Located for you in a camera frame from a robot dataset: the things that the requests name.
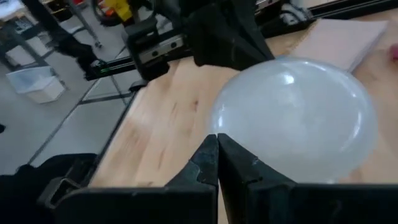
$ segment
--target yellow object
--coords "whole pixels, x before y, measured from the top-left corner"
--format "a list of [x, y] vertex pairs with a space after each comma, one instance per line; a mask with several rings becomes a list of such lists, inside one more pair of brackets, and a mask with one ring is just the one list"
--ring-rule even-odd
[[105, 0], [105, 4], [106, 6], [113, 8], [123, 21], [132, 17], [130, 5], [126, 0]]

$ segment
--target workbench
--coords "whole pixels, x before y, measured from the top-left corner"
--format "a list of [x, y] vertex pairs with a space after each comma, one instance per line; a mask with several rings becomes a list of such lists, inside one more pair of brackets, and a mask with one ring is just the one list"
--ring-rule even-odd
[[[367, 161], [340, 182], [397, 183], [398, 63], [391, 62], [388, 49], [398, 42], [398, 9], [357, 19], [390, 20], [380, 41], [353, 74], [373, 98], [379, 138]], [[282, 55], [305, 34], [303, 30], [266, 41], [274, 55]], [[204, 140], [213, 101], [238, 72], [197, 67], [192, 58], [174, 61], [170, 67], [168, 74], [151, 81], [137, 93], [89, 187], [163, 186], [183, 168]], [[219, 221], [226, 223], [222, 203], [219, 203]]]

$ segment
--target wooden table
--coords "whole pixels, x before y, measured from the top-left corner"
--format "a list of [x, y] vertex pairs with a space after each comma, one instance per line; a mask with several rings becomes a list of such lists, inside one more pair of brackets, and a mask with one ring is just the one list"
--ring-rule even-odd
[[[398, 182], [398, 64], [388, 48], [398, 42], [398, 9], [359, 18], [390, 20], [386, 33], [354, 75], [368, 89], [379, 116], [379, 142], [369, 159], [342, 182]], [[275, 55], [289, 49], [305, 31], [267, 40]], [[162, 186], [193, 155], [206, 136], [217, 93], [238, 72], [196, 67], [192, 58], [172, 63], [169, 73], [142, 89], [128, 111], [90, 187]], [[225, 222], [223, 204], [220, 221]]]

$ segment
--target white container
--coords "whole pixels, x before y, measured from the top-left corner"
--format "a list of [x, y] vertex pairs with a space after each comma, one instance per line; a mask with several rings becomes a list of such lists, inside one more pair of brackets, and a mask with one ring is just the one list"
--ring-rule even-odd
[[18, 94], [27, 95], [37, 103], [54, 101], [65, 90], [49, 66], [19, 70], [8, 73], [7, 77]]

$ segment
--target gray floor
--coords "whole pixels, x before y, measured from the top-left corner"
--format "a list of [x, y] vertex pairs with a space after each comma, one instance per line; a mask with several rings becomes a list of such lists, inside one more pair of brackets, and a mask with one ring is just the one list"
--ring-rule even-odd
[[[95, 49], [96, 55], [103, 60], [117, 57], [124, 46], [121, 40], [122, 27], [102, 27], [88, 9], [83, 11], [83, 15], [104, 46]], [[94, 43], [87, 31], [79, 32], [76, 37], [83, 43]], [[96, 83], [85, 81], [83, 72], [70, 57], [54, 53], [46, 61], [66, 82], [69, 90], [57, 101], [41, 105], [16, 94], [5, 76], [7, 69], [0, 66], [0, 123], [7, 126], [6, 131], [0, 134], [0, 174], [13, 174], [20, 165], [28, 162], [89, 87], [94, 85], [87, 98], [116, 93], [110, 78], [103, 78]], [[134, 72], [126, 72], [115, 78], [122, 90], [127, 91], [139, 76]], [[33, 161], [33, 165], [39, 165], [57, 154], [98, 153], [124, 107], [121, 100], [79, 106]]]

